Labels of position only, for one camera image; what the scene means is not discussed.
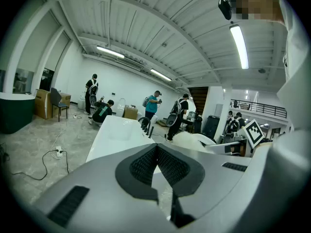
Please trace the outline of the person's white shirt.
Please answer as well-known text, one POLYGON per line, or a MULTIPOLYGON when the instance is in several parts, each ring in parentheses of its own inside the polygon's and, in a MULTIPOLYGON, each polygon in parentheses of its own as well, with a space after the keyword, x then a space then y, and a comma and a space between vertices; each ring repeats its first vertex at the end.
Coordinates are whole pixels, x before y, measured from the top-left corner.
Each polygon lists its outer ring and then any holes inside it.
POLYGON ((311 128, 311 40, 293 7, 279 1, 287 30, 283 58, 286 82, 277 96, 287 111, 292 130, 311 128))

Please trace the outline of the brown wooden staircase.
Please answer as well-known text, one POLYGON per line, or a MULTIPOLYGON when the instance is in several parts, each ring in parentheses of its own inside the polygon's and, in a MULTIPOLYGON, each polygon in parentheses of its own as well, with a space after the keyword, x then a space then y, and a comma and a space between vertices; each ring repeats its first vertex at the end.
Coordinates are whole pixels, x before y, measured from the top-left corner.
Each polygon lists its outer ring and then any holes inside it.
POLYGON ((196 113, 202 115, 207 99, 208 87, 189 87, 188 90, 196 107, 196 113))

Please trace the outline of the ceiling air conditioner unit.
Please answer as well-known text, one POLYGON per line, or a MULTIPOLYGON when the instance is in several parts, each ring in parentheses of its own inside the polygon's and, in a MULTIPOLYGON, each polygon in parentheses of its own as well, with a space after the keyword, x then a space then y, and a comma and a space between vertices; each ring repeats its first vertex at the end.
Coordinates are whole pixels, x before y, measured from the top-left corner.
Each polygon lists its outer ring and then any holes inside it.
POLYGON ((127 66, 129 68, 139 70, 139 71, 141 71, 144 68, 144 66, 141 63, 128 59, 128 58, 117 57, 115 62, 122 64, 124 66, 127 66))

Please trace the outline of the long ceiling light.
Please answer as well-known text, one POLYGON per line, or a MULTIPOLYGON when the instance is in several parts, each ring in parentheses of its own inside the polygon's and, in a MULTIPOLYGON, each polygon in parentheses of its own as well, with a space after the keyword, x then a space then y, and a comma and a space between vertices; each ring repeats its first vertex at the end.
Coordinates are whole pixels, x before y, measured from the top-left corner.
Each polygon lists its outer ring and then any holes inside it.
POLYGON ((101 47, 101 46, 96 46, 96 48, 97 48, 97 50, 103 51, 105 53, 117 56, 117 57, 122 58, 122 59, 124 58, 123 54, 118 53, 116 51, 113 51, 113 50, 110 50, 110 49, 107 49, 107 48, 104 48, 104 47, 101 47))
POLYGON ((165 76, 164 74, 162 74, 162 73, 160 73, 160 72, 156 71, 156 70, 155 70, 155 69, 153 69, 153 68, 152 68, 150 71, 151 71, 152 73, 154 73, 154 74, 158 75, 159 77, 161 77, 161 78, 163 78, 163 79, 167 80, 167 81, 171 81, 171 78, 169 78, 169 77, 165 76))
POLYGON ((236 43, 242 69, 249 69, 248 55, 244 36, 239 25, 230 26, 231 34, 236 43))

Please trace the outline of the large brown cardboard carton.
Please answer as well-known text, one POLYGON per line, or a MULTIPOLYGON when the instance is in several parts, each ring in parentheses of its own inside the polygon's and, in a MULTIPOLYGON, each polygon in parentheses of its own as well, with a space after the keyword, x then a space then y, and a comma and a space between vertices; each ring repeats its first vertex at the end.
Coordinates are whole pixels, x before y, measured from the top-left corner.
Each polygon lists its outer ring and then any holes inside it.
POLYGON ((51 93, 43 89, 37 89, 35 92, 35 115, 43 119, 49 119, 52 116, 51 93))

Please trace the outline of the black curved bathtub faucet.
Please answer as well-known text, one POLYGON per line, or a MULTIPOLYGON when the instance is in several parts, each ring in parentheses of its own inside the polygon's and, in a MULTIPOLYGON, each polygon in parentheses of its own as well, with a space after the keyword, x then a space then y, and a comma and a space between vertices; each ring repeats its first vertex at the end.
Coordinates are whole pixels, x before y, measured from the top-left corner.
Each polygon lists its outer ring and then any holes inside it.
POLYGON ((150 122, 150 119, 149 119, 149 118, 143 116, 143 117, 141 117, 140 119, 138 119, 138 122, 141 122, 141 127, 142 127, 142 128, 145 127, 145 128, 147 128, 147 130, 150 129, 151 122, 150 122))

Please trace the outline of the small brown cardboard carton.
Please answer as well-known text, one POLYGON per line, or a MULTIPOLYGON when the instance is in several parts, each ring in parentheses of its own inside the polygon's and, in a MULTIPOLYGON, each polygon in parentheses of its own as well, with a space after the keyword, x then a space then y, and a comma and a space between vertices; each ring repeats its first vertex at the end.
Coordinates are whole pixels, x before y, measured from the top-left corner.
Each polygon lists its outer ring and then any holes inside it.
POLYGON ((127 119, 136 120, 138 116, 138 109, 136 107, 126 105, 124 108, 123 117, 127 119))

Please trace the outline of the white bathtub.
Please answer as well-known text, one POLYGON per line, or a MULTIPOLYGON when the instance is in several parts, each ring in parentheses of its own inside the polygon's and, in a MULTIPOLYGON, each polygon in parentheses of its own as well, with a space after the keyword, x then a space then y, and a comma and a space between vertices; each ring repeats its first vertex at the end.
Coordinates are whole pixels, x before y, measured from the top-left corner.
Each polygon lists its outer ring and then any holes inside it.
POLYGON ((137 120, 107 116, 90 148, 86 162, 127 149, 153 144, 137 120))

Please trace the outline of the black cabinet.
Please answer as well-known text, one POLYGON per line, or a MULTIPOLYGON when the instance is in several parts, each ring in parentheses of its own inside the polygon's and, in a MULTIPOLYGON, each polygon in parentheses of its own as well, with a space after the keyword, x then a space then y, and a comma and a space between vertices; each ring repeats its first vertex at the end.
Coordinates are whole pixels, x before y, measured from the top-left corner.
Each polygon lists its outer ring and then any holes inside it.
POLYGON ((202 133, 206 137, 213 139, 218 128, 219 120, 220 118, 218 116, 208 116, 202 133))

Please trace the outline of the white power strip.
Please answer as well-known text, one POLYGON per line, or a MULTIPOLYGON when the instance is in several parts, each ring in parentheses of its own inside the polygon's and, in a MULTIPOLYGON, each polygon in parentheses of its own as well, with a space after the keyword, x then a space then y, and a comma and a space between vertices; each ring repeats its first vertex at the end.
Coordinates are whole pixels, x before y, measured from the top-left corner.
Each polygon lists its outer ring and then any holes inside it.
POLYGON ((51 150, 51 155, 54 159, 62 159, 64 153, 64 149, 61 146, 56 146, 56 148, 51 150))

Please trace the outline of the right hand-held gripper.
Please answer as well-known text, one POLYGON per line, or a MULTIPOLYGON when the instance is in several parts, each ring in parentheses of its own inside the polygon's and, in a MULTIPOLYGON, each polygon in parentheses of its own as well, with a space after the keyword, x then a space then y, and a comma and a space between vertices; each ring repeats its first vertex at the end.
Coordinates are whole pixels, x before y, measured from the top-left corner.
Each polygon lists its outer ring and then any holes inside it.
MULTIPOLYGON (((244 139, 246 139, 245 157, 252 157, 255 151, 255 147, 264 138, 263 132, 259 124, 256 122, 255 119, 253 119, 245 127, 238 130, 237 133, 239 136, 242 136, 244 139)), ((204 146, 204 149, 206 151, 210 151, 220 155, 239 155, 240 148, 240 142, 230 142, 224 144, 204 146)))

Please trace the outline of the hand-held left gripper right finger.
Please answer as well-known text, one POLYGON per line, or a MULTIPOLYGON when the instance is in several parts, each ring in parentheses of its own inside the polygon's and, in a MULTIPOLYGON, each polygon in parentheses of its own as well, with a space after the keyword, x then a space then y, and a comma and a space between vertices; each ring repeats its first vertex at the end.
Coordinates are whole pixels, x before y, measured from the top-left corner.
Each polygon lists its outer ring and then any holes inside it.
POLYGON ((164 146, 177 150, 185 156, 194 159, 205 170, 205 177, 195 193, 179 198, 183 212, 193 216, 195 219, 203 216, 223 200, 244 174, 243 171, 227 168, 224 164, 232 163, 240 166, 248 166, 251 161, 249 157, 189 150, 173 144, 164 144, 164 146))

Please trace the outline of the dark green freestanding tub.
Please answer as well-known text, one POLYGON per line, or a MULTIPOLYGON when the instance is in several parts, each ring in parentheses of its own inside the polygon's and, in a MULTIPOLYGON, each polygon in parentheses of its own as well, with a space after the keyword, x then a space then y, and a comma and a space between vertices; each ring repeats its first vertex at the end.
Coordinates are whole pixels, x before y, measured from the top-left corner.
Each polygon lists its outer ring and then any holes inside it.
POLYGON ((28 125, 34 111, 34 96, 0 92, 0 133, 12 134, 28 125))

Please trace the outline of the black chair with blue seat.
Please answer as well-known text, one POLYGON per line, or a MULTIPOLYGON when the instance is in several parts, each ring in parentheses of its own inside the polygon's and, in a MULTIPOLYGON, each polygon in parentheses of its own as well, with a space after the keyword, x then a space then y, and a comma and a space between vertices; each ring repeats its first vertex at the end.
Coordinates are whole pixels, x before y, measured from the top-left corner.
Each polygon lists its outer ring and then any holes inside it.
POLYGON ((51 117, 53 117, 54 108, 57 108, 58 110, 58 121, 60 121, 60 116, 62 113, 62 109, 65 108, 66 110, 66 118, 68 118, 68 105, 62 102, 62 96, 60 93, 55 89, 51 88, 51 95, 50 95, 50 101, 52 105, 52 111, 51 111, 51 117))

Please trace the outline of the black metal railing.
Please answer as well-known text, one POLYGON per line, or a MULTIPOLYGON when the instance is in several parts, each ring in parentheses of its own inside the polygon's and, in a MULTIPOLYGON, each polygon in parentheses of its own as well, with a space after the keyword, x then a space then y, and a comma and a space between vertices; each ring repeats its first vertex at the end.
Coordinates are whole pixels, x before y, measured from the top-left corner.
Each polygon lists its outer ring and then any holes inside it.
POLYGON ((287 111, 285 108, 269 104, 232 99, 230 101, 230 107, 247 111, 255 111, 257 113, 267 114, 275 117, 287 118, 287 111))

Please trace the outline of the low brown cardboard carton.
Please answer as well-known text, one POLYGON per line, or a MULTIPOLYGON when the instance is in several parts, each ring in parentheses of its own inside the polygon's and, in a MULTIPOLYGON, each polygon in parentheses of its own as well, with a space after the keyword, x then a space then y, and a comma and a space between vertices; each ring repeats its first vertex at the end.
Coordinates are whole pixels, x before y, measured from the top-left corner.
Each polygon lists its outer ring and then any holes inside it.
POLYGON ((71 95, 69 94, 65 94, 65 93, 60 93, 61 95, 61 103, 64 103, 67 107, 70 106, 70 99, 71 99, 71 95))

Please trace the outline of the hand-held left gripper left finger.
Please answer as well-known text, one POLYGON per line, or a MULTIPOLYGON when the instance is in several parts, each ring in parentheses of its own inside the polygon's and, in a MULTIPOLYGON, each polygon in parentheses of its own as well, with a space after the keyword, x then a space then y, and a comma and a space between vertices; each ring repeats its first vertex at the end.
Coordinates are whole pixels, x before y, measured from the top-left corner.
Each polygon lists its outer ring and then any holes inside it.
POLYGON ((171 233, 156 200, 134 198, 116 179, 118 164, 154 149, 147 144, 89 161, 53 184, 35 202, 48 230, 58 233, 171 233))

